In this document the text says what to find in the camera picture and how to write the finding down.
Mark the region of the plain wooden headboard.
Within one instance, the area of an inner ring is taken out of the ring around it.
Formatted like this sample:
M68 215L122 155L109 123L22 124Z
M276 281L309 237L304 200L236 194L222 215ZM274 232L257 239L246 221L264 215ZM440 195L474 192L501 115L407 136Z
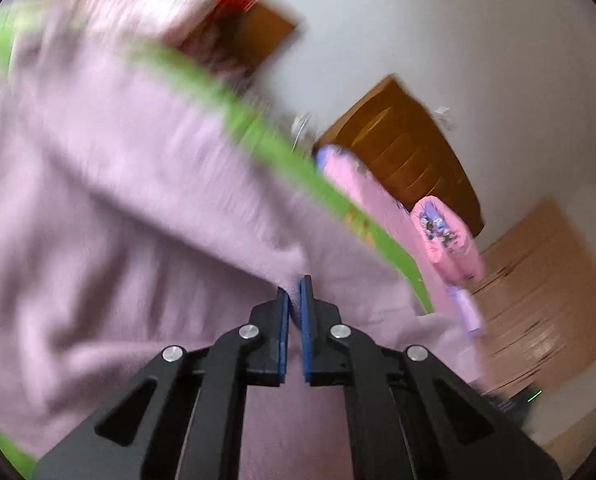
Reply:
M297 28L295 18L264 0L217 0L177 50L238 84L273 58Z

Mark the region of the pink bed sheet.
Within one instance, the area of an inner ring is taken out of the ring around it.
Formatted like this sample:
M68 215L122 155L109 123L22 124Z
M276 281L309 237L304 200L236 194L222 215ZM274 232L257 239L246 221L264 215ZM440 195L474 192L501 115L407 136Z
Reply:
M420 270L435 310L457 318L466 333L478 336L484 331L482 317L475 298L466 286L453 286L443 281L428 259L423 240L409 218L413 209L393 198L355 155L327 145L315 155L319 172L338 191L347 195L365 214L377 221L405 252L412 256Z

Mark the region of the pink folded quilt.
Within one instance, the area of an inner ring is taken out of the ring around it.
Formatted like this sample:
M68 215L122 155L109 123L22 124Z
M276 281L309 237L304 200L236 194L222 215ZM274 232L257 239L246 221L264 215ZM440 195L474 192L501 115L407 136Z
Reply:
M484 262L472 233L442 200L435 196L422 198L409 212L409 218L443 281L466 286L484 277Z

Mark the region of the light wooden wardrobe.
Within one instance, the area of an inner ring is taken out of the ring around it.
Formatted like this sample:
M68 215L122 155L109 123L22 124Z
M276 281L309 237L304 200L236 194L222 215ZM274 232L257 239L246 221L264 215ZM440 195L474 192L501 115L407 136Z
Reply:
M472 293L494 392L555 391L596 361L596 257L545 200L482 254Z

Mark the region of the brown padded headboard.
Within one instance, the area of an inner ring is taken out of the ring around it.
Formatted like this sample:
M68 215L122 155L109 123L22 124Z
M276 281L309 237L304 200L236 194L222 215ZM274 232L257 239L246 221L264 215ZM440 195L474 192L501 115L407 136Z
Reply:
M412 209L421 198L440 198L477 236L481 207L467 174L423 104L388 75L316 141L352 153L383 188Z

